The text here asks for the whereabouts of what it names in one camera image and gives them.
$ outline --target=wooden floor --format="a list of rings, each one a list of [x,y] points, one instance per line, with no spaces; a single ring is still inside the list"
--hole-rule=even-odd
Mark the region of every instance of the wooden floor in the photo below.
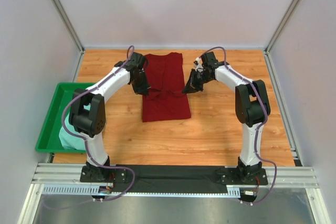
[[[136,50],[142,54],[183,54],[184,81],[193,61],[203,50]],[[87,50],[78,82],[97,82],[111,71],[125,50]],[[223,53],[216,51],[218,60]],[[229,50],[227,60],[246,77],[264,80],[271,115],[265,125],[261,156],[279,166],[293,166],[293,159],[272,89],[262,51]],[[142,97],[132,87],[121,88],[106,104],[107,126],[103,139],[111,164],[236,165],[241,150],[242,127],[235,114],[234,93],[212,81],[204,91],[188,95],[192,118],[142,123]],[[54,163],[84,163],[86,154],[55,154]]]

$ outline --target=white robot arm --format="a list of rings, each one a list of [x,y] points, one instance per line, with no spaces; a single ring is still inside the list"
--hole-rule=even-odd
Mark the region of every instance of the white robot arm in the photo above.
[[[218,62],[213,52],[207,52],[194,61],[195,69],[192,69],[183,93],[194,93],[203,90],[203,84],[217,80],[227,85],[235,92],[236,115],[243,126],[243,148],[238,158],[237,168],[242,177],[254,176],[260,173],[261,161],[255,153],[255,137],[258,128],[256,149],[260,153],[262,122],[265,115],[258,101],[251,101],[250,96],[256,96],[250,84],[252,83],[262,99],[267,114],[270,114],[270,106],[266,87],[263,81],[253,81],[235,71],[228,63]]]
[[[118,68],[114,67],[109,74],[115,72],[117,69]],[[87,90],[90,90],[94,87],[98,87],[99,84],[101,84],[107,78],[108,75],[106,75],[95,85],[88,87]],[[126,71],[126,69],[121,69],[113,78],[110,78],[101,87],[99,87],[95,91],[92,91],[92,94],[101,95],[102,97],[104,97],[104,102],[106,103],[114,95],[114,93],[116,93],[122,86],[129,84],[130,79],[131,79],[130,72]],[[94,135],[93,137],[90,137],[84,132],[80,132],[80,134],[86,137],[88,141],[88,149],[94,160],[98,162],[100,165],[104,165],[108,159],[108,155],[104,148],[102,132],[100,132],[97,135]],[[89,157],[87,158],[87,162],[89,162],[91,165],[95,165]]]
[[[110,159],[104,149],[102,139],[102,131],[106,124],[105,103],[126,84],[132,84],[135,94],[148,94],[150,86],[143,70],[146,61],[144,56],[134,52],[122,69],[119,69],[123,65],[123,62],[120,61],[108,75],[93,86],[85,90],[74,91],[73,98],[93,89],[71,105],[69,114],[69,123],[74,126],[76,132],[86,138],[87,151],[91,155],[91,158],[88,155],[86,166],[83,168],[82,174],[84,176],[81,176],[81,182],[98,182],[109,179],[110,172],[98,167],[92,161],[93,159],[103,166],[110,165]],[[90,109],[85,109],[85,105],[89,104]]]

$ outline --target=purple cable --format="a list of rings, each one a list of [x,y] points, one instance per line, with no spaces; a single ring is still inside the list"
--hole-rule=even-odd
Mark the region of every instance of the purple cable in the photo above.
[[[207,52],[210,52],[214,49],[221,49],[223,50],[224,52],[224,65],[225,65],[225,68],[230,72],[232,73],[235,77],[237,78],[240,78],[242,79],[243,81],[247,82],[248,84],[250,84],[250,86],[252,87],[254,93],[256,94],[256,97],[257,97],[257,100],[258,102],[260,103],[260,106],[261,106],[261,109],[263,110],[263,113],[264,113],[264,116],[265,116],[265,120],[260,124],[258,125],[258,127],[256,128],[256,136],[255,136],[255,139],[254,139],[254,152],[257,156],[257,158],[262,161],[262,162],[266,162],[266,163],[270,163],[270,164],[273,164],[274,165],[274,178],[273,178],[273,181],[272,181],[272,184],[269,188],[269,191],[268,193],[264,196],[264,198],[262,198],[261,200],[257,201],[257,202],[254,202],[253,205],[257,205],[257,204],[260,204],[262,202],[264,202],[270,195],[270,193],[272,192],[273,188],[274,188],[274,185],[275,185],[275,181],[276,181],[276,178],[277,178],[277,170],[278,170],[278,167],[277,167],[277,164],[271,160],[267,160],[267,159],[264,159],[262,157],[260,157],[260,155],[258,154],[258,149],[257,149],[257,143],[258,143],[258,135],[259,135],[259,129],[265,125],[265,123],[268,121],[268,115],[267,115],[267,111],[266,111],[266,108],[263,104],[263,101],[261,100],[259,94],[258,94],[258,91],[257,89],[254,87],[254,85],[252,84],[251,81],[245,79],[242,75],[238,74],[237,72],[233,71],[232,69],[230,69],[227,65],[227,62],[226,62],[226,50],[224,47],[213,47],[207,51],[205,51],[203,54],[206,54]]]
[[[70,108],[70,106],[75,102],[77,101],[79,98],[83,97],[84,95],[92,92],[92,91],[95,91],[97,90],[98,88],[100,88],[104,83],[106,83],[108,80],[110,80],[113,76],[115,76],[126,64],[127,62],[130,60],[132,54],[134,53],[134,46],[130,46],[127,50],[127,59],[126,61],[113,73],[109,74],[100,84],[98,84],[97,86],[95,86],[94,88],[90,89],[90,90],[87,90],[85,91],[84,93],[76,96],[75,98],[73,98],[69,103],[68,105],[64,108],[63,110],[63,113],[62,113],[62,118],[61,118],[61,122],[62,122],[62,126],[64,128],[64,130],[70,134],[71,136],[75,136],[75,137],[78,137],[78,138],[81,138],[84,140],[84,143],[85,143],[85,149],[86,149],[86,152],[87,152],[87,155],[88,157],[91,159],[91,161],[96,165],[96,166],[99,166],[99,167],[102,167],[102,168],[105,168],[105,169],[124,169],[124,170],[129,170],[131,173],[132,173],[132,181],[131,181],[131,184],[121,193],[119,193],[118,195],[116,196],[113,196],[111,198],[107,198],[107,199],[103,199],[103,201],[111,201],[111,200],[114,200],[114,199],[118,199],[120,198],[121,196],[123,196],[125,193],[128,192],[129,189],[131,189],[131,187],[134,185],[134,181],[135,181],[135,172],[134,170],[132,170],[131,168],[128,168],[128,167],[123,167],[123,166],[106,166],[106,165],[101,165],[99,164],[96,160],[93,159],[90,151],[89,151],[89,148],[88,148],[88,141],[86,139],[86,137],[82,136],[82,135],[79,135],[79,134],[75,134],[73,132],[71,132],[65,125],[65,117],[66,117],[66,113],[67,113],[67,110]],[[89,203],[89,202],[92,202],[92,199],[90,200],[86,200],[86,201],[83,201],[83,202],[80,202],[78,204],[75,204],[75,205],[72,205],[70,207],[60,207],[60,208],[53,208],[53,207],[49,207],[45,204],[45,202],[42,202],[42,205],[49,209],[49,210],[66,210],[66,209],[69,209],[69,208],[72,208],[72,207],[77,207],[77,206],[80,206],[80,205],[83,205],[83,204],[86,204],[86,203]]]

